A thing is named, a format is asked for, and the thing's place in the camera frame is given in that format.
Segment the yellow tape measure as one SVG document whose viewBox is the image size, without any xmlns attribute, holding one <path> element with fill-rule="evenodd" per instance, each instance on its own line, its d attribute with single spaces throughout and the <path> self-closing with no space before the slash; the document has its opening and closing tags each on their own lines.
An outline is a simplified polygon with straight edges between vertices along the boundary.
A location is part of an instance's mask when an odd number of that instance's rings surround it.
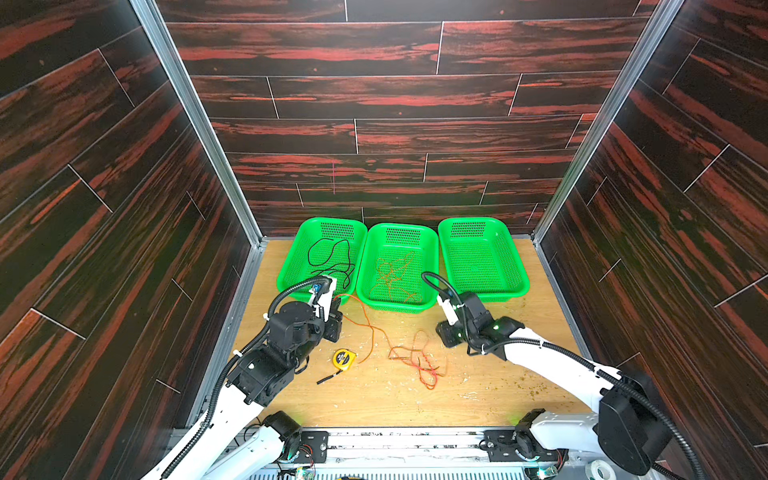
<svg viewBox="0 0 768 480">
<path fill-rule="evenodd" d="M 336 371 L 330 375 L 327 375 L 326 377 L 321 378 L 316 382 L 317 385 L 321 385 L 340 374 L 348 371 L 351 366 L 355 363 L 357 359 L 357 354 L 352 352 L 348 349 L 339 349 L 337 350 L 332 357 L 332 365 L 336 369 Z"/>
</svg>

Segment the middle green plastic basket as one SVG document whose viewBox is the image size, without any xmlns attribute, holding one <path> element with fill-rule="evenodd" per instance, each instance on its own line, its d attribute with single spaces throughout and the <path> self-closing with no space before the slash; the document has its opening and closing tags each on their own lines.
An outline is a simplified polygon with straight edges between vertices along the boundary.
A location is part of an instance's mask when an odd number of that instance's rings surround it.
<svg viewBox="0 0 768 480">
<path fill-rule="evenodd" d="M 375 310 L 422 313 L 437 299 L 437 292 L 421 278 L 425 271 L 439 271 L 439 240 L 434 230 L 410 224 L 377 224 L 366 237 L 357 296 Z"/>
</svg>

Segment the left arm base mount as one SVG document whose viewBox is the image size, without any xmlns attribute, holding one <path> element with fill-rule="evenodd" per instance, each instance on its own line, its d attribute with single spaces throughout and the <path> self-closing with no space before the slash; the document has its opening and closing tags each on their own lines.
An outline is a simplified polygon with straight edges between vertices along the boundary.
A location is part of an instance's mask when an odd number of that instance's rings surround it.
<svg viewBox="0 0 768 480">
<path fill-rule="evenodd" d="M 286 441 L 278 440 L 282 447 L 274 463 L 286 465 L 315 465 L 326 462 L 330 433 L 324 430 L 299 430 Z"/>
</svg>

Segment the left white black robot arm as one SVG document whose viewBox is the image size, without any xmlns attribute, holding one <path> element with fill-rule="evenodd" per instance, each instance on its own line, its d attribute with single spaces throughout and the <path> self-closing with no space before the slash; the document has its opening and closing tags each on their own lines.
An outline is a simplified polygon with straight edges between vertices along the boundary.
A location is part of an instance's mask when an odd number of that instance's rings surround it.
<svg viewBox="0 0 768 480">
<path fill-rule="evenodd" d="M 300 426 L 278 412 L 232 452 L 236 436 L 300 372 L 322 341 L 340 337 L 342 314 L 337 281 L 319 275 L 280 292 L 270 303 L 262 330 L 235 351 L 214 383 L 207 410 L 147 473 L 148 479 L 246 479 L 298 449 Z"/>
</svg>

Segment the left green plastic basket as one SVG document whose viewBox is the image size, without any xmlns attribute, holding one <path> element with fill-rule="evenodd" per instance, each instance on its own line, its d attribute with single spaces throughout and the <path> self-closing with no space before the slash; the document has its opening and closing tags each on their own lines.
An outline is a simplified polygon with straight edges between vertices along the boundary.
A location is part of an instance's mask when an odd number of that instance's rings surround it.
<svg viewBox="0 0 768 480">
<path fill-rule="evenodd" d="M 318 275 L 337 279 L 335 294 L 355 292 L 368 234 L 360 221 L 315 217 L 300 226 L 278 275 L 279 292 Z"/>
</svg>

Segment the green plastic basket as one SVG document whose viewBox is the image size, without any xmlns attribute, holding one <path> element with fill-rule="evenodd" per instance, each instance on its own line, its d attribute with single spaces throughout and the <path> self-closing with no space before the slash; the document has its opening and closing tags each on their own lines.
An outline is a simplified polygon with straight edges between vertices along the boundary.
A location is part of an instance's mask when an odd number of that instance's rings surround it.
<svg viewBox="0 0 768 480">
<path fill-rule="evenodd" d="M 425 271 L 439 271 L 439 240 L 434 230 L 410 224 L 377 224 L 366 237 L 357 296 L 375 310 L 422 313 L 437 299 L 437 292 L 421 278 Z"/>
<path fill-rule="evenodd" d="M 335 294 L 355 292 L 368 234 L 360 221 L 315 217 L 300 226 L 278 275 L 279 292 L 318 275 L 337 279 Z"/>
<path fill-rule="evenodd" d="M 448 218 L 438 225 L 449 283 L 480 300 L 503 303 L 525 296 L 530 280 L 507 226 L 491 217 Z"/>
</svg>

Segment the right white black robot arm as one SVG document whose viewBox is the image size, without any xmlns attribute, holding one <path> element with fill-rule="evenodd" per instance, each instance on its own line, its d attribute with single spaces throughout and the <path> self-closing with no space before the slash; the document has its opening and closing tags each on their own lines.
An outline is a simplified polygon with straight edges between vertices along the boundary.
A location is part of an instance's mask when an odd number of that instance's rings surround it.
<svg viewBox="0 0 768 480">
<path fill-rule="evenodd" d="M 503 316 L 495 318 L 472 292 L 458 292 L 440 275 L 421 275 L 436 291 L 446 318 L 436 327 L 442 343 L 465 345 L 470 356 L 493 355 L 558 385 L 589 408 L 587 414 L 557 414 L 544 408 L 525 414 L 510 431 L 493 430 L 481 443 L 490 460 L 512 455 L 537 465 L 535 479 L 552 479 L 572 452 L 598 454 L 636 476 L 675 473 L 658 463 L 676 442 L 692 474 L 705 478 L 690 442 L 670 418 L 658 389 L 644 373 L 631 373 L 589 360 Z"/>
</svg>

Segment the white tape roll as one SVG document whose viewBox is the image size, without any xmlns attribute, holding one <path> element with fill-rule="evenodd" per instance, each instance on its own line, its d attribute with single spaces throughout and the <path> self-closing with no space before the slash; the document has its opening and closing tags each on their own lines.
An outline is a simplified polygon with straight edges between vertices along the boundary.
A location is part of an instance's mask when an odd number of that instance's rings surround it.
<svg viewBox="0 0 768 480">
<path fill-rule="evenodd" d="M 615 480 L 614 469 L 603 460 L 594 460 L 585 466 L 585 474 L 588 480 Z"/>
</svg>

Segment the right green plastic basket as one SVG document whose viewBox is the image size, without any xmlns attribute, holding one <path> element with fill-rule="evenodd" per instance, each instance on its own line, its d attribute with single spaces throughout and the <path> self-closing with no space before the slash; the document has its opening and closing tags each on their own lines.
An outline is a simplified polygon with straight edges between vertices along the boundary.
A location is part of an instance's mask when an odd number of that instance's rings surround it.
<svg viewBox="0 0 768 480">
<path fill-rule="evenodd" d="M 530 280 L 507 226 L 491 217 L 448 218 L 438 225 L 449 283 L 480 300 L 503 303 L 525 296 Z"/>
</svg>

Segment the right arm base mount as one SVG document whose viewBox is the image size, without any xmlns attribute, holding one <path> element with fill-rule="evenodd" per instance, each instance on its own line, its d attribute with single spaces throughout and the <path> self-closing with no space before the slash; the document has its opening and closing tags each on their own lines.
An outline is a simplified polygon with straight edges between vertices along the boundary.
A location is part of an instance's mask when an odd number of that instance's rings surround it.
<svg viewBox="0 0 768 480">
<path fill-rule="evenodd" d="M 530 433 L 515 429 L 485 430 L 479 448 L 491 462 L 559 462 L 568 459 L 566 450 L 547 450 Z"/>
</svg>

